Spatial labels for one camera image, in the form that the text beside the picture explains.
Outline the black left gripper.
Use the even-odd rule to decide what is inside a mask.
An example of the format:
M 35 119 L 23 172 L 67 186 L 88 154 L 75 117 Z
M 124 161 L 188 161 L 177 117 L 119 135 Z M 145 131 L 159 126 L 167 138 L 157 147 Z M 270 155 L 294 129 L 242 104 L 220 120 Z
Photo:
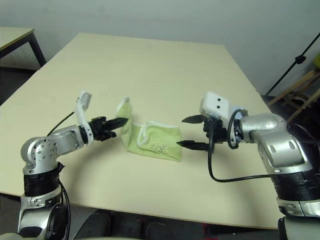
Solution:
M 127 122 L 126 117 L 116 117 L 111 120 L 107 120 L 106 117 L 100 116 L 93 118 L 89 122 L 89 126 L 93 133 L 93 138 L 95 141 L 106 141 L 111 138 L 115 138 L 117 134 L 113 131 L 122 128 Z

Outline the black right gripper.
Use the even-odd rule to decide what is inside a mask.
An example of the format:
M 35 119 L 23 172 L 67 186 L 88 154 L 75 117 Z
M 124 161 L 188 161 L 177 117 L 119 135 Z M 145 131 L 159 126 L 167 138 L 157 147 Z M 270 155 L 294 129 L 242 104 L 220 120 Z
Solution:
M 206 117 L 198 114 L 198 115 L 192 115 L 184 118 L 182 123 L 188 123 L 188 124 L 203 124 L 203 131 L 205 132 L 206 137 L 210 138 L 210 124 L 213 123 L 214 130 L 213 130 L 213 145 L 215 143 L 222 144 L 227 141 L 227 129 L 223 127 L 223 121 L 221 119 L 212 119 L 210 121 L 209 119 L 206 120 Z M 182 140 L 178 141 L 177 144 L 183 148 L 187 148 L 190 150 L 196 150 L 196 151 L 208 151 L 209 144 L 205 142 L 196 142 L 194 140 Z

